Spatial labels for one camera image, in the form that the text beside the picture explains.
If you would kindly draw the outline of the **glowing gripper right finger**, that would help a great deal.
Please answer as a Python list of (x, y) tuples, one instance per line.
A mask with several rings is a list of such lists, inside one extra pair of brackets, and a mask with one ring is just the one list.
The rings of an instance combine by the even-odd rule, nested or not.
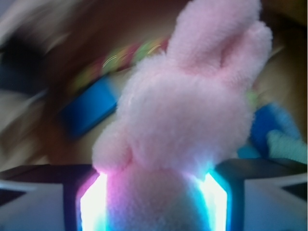
[(306, 231), (307, 169), (285, 158), (219, 164), (204, 180), (211, 230)]

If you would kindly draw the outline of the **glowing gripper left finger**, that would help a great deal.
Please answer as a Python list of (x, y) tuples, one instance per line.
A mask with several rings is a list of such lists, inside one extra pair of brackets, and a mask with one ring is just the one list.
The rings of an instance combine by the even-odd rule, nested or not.
[(105, 231), (107, 176), (91, 165), (31, 165), (0, 173), (2, 231)]

